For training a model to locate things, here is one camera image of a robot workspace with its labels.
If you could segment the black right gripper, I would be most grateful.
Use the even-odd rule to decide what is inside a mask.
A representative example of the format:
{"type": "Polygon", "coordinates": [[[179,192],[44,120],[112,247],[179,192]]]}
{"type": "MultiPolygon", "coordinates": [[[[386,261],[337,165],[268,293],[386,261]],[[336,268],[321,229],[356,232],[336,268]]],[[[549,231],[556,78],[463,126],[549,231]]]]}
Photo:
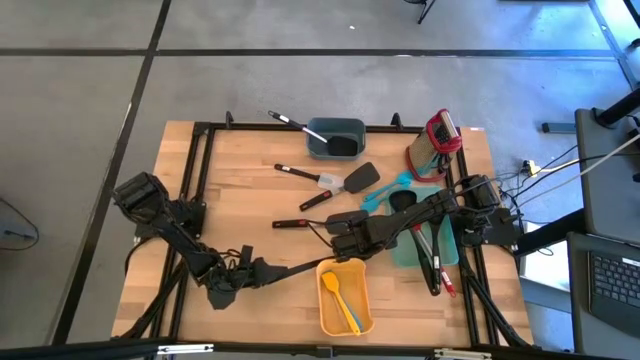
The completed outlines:
{"type": "Polygon", "coordinates": [[[371,258],[377,253],[394,248],[400,231],[400,218],[396,215],[368,216],[342,235],[334,236],[331,245],[336,261],[350,258],[371,258]]]}

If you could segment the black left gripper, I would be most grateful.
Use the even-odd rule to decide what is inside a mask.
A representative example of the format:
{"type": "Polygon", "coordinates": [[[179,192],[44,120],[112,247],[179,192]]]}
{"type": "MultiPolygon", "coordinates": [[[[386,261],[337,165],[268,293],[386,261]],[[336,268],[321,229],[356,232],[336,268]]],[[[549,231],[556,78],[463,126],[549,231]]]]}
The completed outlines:
{"type": "Polygon", "coordinates": [[[287,272],[300,272],[286,278],[287,281],[303,281],[308,279],[313,268],[313,262],[307,262],[294,267],[270,265],[263,257],[251,261],[242,259],[234,270],[234,287],[236,289],[260,288],[279,281],[287,272]]]}

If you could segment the yellow silicone spatula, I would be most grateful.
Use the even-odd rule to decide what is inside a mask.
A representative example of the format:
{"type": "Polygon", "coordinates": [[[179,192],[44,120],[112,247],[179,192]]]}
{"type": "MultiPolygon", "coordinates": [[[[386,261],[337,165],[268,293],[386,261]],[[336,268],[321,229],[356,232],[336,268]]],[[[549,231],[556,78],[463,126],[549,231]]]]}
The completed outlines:
{"type": "Polygon", "coordinates": [[[327,271],[321,275],[321,279],[327,290],[335,296],[350,330],[353,334],[359,336],[361,334],[361,328],[340,293],[340,284],[337,275],[332,271],[327,271]]]}

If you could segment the orange plastic bin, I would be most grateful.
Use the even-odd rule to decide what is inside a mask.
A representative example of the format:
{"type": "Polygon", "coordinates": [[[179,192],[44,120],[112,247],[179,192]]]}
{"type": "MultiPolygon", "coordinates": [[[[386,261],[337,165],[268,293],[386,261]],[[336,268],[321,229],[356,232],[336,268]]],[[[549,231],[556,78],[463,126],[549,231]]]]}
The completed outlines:
{"type": "Polygon", "coordinates": [[[362,260],[355,258],[345,262],[323,260],[316,268],[319,320],[323,332],[332,337],[356,336],[350,330],[335,296],[327,290],[321,279],[321,275],[327,271],[337,275],[344,301],[349,304],[361,322],[361,335],[370,333],[375,326],[375,321],[369,304],[365,277],[366,265],[362,260]]]}

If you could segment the slotted black turner red-dot handle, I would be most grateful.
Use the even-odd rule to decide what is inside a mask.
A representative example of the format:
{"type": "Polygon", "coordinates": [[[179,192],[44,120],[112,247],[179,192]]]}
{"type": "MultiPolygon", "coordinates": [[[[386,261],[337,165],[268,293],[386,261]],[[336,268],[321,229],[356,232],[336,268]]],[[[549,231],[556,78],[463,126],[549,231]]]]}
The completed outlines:
{"type": "Polygon", "coordinates": [[[347,233],[351,227],[369,216],[366,210],[349,211],[328,216],[324,221],[309,219],[276,220],[272,227],[277,228],[303,228],[309,226],[321,226],[329,234],[341,235],[347,233]]]}

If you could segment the solid black turner red-dot handle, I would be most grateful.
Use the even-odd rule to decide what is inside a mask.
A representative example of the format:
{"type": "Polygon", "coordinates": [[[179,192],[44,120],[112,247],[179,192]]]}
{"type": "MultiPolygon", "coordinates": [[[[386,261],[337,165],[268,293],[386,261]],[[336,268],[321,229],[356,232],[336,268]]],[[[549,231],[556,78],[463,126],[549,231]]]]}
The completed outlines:
{"type": "Polygon", "coordinates": [[[302,203],[299,206],[299,210],[309,210],[310,208],[319,205],[320,203],[342,192],[348,192],[351,194],[359,193],[379,180],[380,175],[377,169],[371,162],[367,162],[354,170],[349,176],[347,176],[340,186],[327,189],[321,194],[302,203]]]}

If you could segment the long teal spatula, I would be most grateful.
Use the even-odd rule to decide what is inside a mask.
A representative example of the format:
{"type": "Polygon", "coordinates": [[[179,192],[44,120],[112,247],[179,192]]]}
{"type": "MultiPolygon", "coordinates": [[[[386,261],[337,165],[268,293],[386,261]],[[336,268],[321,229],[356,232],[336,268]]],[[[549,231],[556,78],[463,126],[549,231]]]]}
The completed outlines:
{"type": "Polygon", "coordinates": [[[383,194],[386,194],[393,189],[399,189],[401,187],[409,186],[412,182],[412,179],[412,174],[409,171],[401,172],[390,184],[385,185],[380,189],[366,195],[363,198],[363,201],[372,201],[374,199],[380,198],[383,194]]]}

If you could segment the large black serving spoon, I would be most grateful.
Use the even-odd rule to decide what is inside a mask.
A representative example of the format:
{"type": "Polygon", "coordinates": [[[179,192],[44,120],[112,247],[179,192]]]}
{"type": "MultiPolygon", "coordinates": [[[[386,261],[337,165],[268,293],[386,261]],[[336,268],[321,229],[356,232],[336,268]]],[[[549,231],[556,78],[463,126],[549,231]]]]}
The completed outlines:
{"type": "MultiPolygon", "coordinates": [[[[394,192],[389,197],[389,203],[395,212],[403,212],[417,202],[417,195],[410,190],[401,190],[394,192]]],[[[418,261],[421,267],[423,277],[426,281],[429,292],[431,293],[433,262],[431,260],[432,250],[427,242],[427,238],[422,232],[422,225],[417,224],[409,228],[409,232],[413,238],[418,261]]]]}

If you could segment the black turner steel shaft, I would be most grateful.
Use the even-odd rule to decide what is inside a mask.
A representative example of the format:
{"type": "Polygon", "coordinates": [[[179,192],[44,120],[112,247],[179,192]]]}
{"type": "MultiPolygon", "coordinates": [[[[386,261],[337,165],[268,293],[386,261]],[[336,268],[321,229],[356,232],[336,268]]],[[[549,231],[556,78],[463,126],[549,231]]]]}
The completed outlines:
{"type": "Polygon", "coordinates": [[[284,123],[287,124],[293,128],[296,128],[298,130],[301,130],[303,132],[305,132],[307,135],[310,135],[311,137],[315,138],[316,140],[319,140],[320,142],[322,142],[328,153],[330,155],[333,156],[354,156],[357,154],[358,152],[358,143],[350,138],[347,137],[342,137],[342,136],[332,136],[330,138],[325,138],[324,136],[312,131],[311,129],[309,129],[308,127],[306,127],[305,125],[302,125],[294,120],[291,120],[290,118],[268,110],[267,114],[284,123]]]}

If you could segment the teal plastic tray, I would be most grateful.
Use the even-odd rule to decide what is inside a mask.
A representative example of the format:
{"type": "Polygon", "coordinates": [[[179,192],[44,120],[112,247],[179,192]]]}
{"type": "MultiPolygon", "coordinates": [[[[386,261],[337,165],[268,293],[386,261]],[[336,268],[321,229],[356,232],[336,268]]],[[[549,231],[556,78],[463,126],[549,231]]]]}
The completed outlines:
{"type": "MultiPolygon", "coordinates": [[[[438,186],[408,187],[417,195],[417,200],[422,201],[427,196],[440,190],[438,186]]],[[[397,238],[397,245],[391,249],[394,264],[401,268],[416,268],[419,266],[417,250],[414,240],[408,230],[401,232],[397,238]]],[[[451,219],[445,216],[441,222],[438,232],[438,243],[440,251],[441,264],[443,266],[453,266],[459,261],[459,255],[455,244],[451,219]]]]}

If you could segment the red slotted spoon steel shaft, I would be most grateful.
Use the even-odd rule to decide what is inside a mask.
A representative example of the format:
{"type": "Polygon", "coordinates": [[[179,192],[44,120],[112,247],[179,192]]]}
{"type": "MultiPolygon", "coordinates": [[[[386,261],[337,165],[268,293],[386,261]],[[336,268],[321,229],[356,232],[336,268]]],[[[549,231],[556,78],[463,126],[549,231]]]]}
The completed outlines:
{"type": "MultiPolygon", "coordinates": [[[[432,250],[432,235],[431,235],[431,239],[428,240],[427,239],[428,244],[431,246],[431,250],[432,250]]],[[[443,269],[442,265],[441,265],[441,287],[444,286],[446,289],[446,292],[452,297],[455,298],[457,296],[457,293],[455,291],[455,288],[453,286],[453,283],[451,282],[447,272],[443,269]]]]}

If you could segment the steel box grater red trim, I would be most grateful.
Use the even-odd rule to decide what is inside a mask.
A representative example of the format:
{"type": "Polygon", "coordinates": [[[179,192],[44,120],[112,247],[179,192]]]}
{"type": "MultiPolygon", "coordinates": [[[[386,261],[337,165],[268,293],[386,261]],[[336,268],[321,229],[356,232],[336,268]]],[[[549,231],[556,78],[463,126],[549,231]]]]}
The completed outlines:
{"type": "Polygon", "coordinates": [[[408,170],[417,182],[438,182],[446,176],[451,156],[461,147],[462,138],[449,111],[441,109],[405,149],[408,170]]]}

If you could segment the black rig beam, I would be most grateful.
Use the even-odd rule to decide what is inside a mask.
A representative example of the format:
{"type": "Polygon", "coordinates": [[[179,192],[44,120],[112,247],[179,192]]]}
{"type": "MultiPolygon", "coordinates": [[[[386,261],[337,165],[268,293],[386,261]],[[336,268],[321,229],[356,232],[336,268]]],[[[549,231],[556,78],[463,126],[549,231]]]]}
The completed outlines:
{"type": "Polygon", "coordinates": [[[535,347],[476,345],[466,348],[356,345],[252,344],[237,342],[175,342],[170,338],[115,339],[63,345],[0,349],[0,360],[130,360],[156,355],[259,353],[338,356],[403,356],[430,360],[624,360],[604,356],[551,352],[535,347]]]}

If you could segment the grey desk top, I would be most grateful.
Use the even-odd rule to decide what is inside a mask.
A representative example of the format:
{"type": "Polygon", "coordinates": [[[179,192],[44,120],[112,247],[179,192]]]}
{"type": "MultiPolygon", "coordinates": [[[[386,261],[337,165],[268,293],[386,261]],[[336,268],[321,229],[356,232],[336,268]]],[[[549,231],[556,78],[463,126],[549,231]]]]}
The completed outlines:
{"type": "Polygon", "coordinates": [[[589,233],[640,246],[640,148],[630,118],[601,126],[588,109],[575,111],[583,207],[589,233]]]}

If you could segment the black aluminium table frame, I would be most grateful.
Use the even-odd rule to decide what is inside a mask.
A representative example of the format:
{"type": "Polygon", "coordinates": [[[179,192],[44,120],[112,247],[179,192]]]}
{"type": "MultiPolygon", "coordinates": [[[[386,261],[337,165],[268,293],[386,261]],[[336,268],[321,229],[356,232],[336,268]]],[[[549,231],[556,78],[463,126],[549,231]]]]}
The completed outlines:
{"type": "MultiPolygon", "coordinates": [[[[172,198],[181,190],[191,142],[192,122],[166,124],[153,173],[172,198]]],[[[254,256],[269,264],[295,266],[330,256],[331,251],[310,230],[272,229],[279,219],[324,220],[356,210],[364,195],[340,194],[301,213],[299,204],[322,191],[310,180],[278,172],[275,163],[313,173],[348,175],[372,162],[381,180],[365,192],[390,183],[405,170],[403,153],[420,127],[367,126],[366,148],[359,159],[318,161],[306,148],[306,135],[278,123],[239,123],[228,130],[214,126],[204,201],[204,243],[218,251],[252,245],[254,256]]],[[[482,129],[460,129],[466,141],[469,174],[494,175],[487,136],[482,129]]],[[[514,330],[532,342],[521,286],[513,258],[503,249],[483,246],[490,293],[514,330]]],[[[137,250],[129,265],[111,335],[123,335],[158,292],[167,254],[162,240],[137,250]]],[[[201,342],[261,344],[356,345],[392,347],[467,347],[471,345],[458,267],[447,267],[458,295],[429,294],[418,267],[397,267],[391,251],[366,261],[366,283],[373,330],[359,337],[332,337],[320,326],[316,270],[303,281],[281,281],[260,289],[241,290],[225,310],[213,310],[204,286],[189,279],[178,317],[177,339],[201,342]]]]}

